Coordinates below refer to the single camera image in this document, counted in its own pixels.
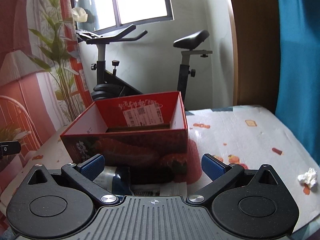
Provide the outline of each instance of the white tissue paper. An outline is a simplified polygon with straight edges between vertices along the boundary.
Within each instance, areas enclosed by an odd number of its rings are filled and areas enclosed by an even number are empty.
[[[309,188],[312,188],[317,183],[316,170],[314,168],[309,168],[308,172],[298,176],[298,181],[302,184],[307,184]]]
[[[81,7],[72,8],[72,17],[75,22],[86,22],[88,15]]]

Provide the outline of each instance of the exercise bike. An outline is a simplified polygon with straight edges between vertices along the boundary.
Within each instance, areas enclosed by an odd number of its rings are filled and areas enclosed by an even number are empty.
[[[145,36],[148,31],[144,30],[138,36],[134,38],[124,38],[132,31],[136,29],[135,25],[130,25],[123,31],[114,36],[103,37],[93,32],[85,30],[77,30],[77,34],[81,40],[85,41],[87,44],[96,44],[98,47],[98,60],[96,64],[92,64],[91,69],[97,71],[97,85],[94,87],[91,93],[92,100],[97,101],[107,98],[132,96],[142,94],[139,90],[132,87],[122,79],[116,76],[116,67],[119,66],[120,62],[117,60],[112,61],[112,66],[114,67],[113,72],[109,72],[105,69],[105,52],[106,45],[111,42],[123,42],[123,41],[137,41]],[[208,57],[208,54],[212,54],[211,50],[194,50],[198,47],[206,38],[209,37],[209,32],[207,30],[202,30],[192,35],[186,36],[173,43],[173,46],[181,49],[188,49],[187,51],[182,51],[182,62],[179,70],[179,79],[177,90],[181,92],[182,100],[184,102],[188,76],[195,77],[196,70],[190,69],[189,61],[190,55],[201,55],[201,57]]]

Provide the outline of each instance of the wall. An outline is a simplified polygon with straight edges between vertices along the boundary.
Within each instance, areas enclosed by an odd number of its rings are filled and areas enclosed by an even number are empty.
[[[231,0],[204,0],[210,45],[213,51],[213,107],[231,106],[233,99],[233,44],[230,25]]]
[[[143,93],[176,90],[181,49],[174,48],[173,42],[199,30],[208,29],[204,0],[171,0],[171,2],[173,21],[138,25],[130,36],[135,36],[146,29],[148,34],[141,40],[112,43],[106,47],[106,69],[112,71],[111,61],[119,60],[117,76]],[[96,72],[90,70],[90,65],[96,60],[97,49],[95,45],[82,43],[80,43],[81,59],[88,87],[92,90],[96,84]],[[210,49],[209,39],[198,48]],[[211,66],[216,54],[215,52],[208,58],[191,57],[190,66],[196,69],[196,76],[188,80],[185,100],[187,109],[212,107]]]

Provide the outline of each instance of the window frame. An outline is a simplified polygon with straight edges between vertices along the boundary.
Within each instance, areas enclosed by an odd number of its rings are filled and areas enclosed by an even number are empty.
[[[165,1],[165,7],[167,10],[167,15],[166,16],[161,16],[161,17],[155,17],[155,18],[149,18],[149,19],[143,19],[135,22],[130,22],[126,24],[121,24],[121,19],[120,19],[120,14],[119,14],[119,9],[118,9],[118,2],[117,0],[112,0],[113,4],[113,11],[115,14],[115,20],[116,20],[116,25],[104,28],[101,30],[95,31],[98,35],[102,35],[111,31],[119,30],[128,27],[131,24],[134,25],[141,25],[141,24],[147,24],[147,23],[152,23],[152,22],[161,22],[161,21],[168,21],[168,20],[173,20],[173,14],[172,14],[172,5],[171,5],[171,0],[164,0]],[[70,0],[72,8],[75,7],[74,0]]]

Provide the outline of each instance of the qr code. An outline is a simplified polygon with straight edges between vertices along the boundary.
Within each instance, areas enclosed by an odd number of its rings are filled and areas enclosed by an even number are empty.
[[[138,110],[138,114],[140,115],[140,114],[145,114],[146,113],[146,111],[144,110],[144,108],[143,107],[141,107],[141,108],[137,108],[137,110]]]

